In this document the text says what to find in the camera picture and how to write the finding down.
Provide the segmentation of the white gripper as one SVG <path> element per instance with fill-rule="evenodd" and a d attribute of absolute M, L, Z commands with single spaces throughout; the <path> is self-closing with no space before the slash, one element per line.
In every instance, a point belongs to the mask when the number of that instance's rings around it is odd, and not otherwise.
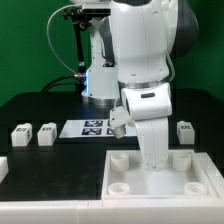
<path fill-rule="evenodd" d="M 135 125 L 145 166 L 151 170 L 163 168 L 168 159 L 168 117 L 172 114 L 170 85 L 123 88 L 121 96 Z"/>

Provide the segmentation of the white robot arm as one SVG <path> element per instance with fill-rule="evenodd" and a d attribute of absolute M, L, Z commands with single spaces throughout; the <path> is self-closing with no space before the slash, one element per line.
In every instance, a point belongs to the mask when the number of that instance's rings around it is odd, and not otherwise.
<path fill-rule="evenodd" d="M 111 131 L 121 138 L 133 124 L 144 164 L 158 170 L 168 159 L 171 59 L 186 55 L 195 43 L 195 14 L 188 0 L 110 0 L 84 3 L 82 9 L 109 17 L 120 89 L 110 111 Z"/>

